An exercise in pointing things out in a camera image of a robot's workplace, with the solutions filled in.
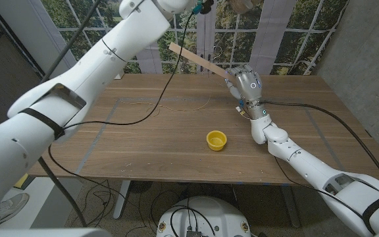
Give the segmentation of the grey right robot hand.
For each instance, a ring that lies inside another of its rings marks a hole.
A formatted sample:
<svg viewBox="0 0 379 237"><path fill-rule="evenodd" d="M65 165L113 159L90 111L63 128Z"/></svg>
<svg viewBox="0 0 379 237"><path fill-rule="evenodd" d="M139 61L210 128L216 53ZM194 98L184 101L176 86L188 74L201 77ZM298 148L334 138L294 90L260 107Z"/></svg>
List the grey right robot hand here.
<svg viewBox="0 0 379 237"><path fill-rule="evenodd" d="M233 76L233 82L225 79L230 93L238 100L252 102L262 97L262 82L256 71L248 64L226 69L227 75Z"/></svg>

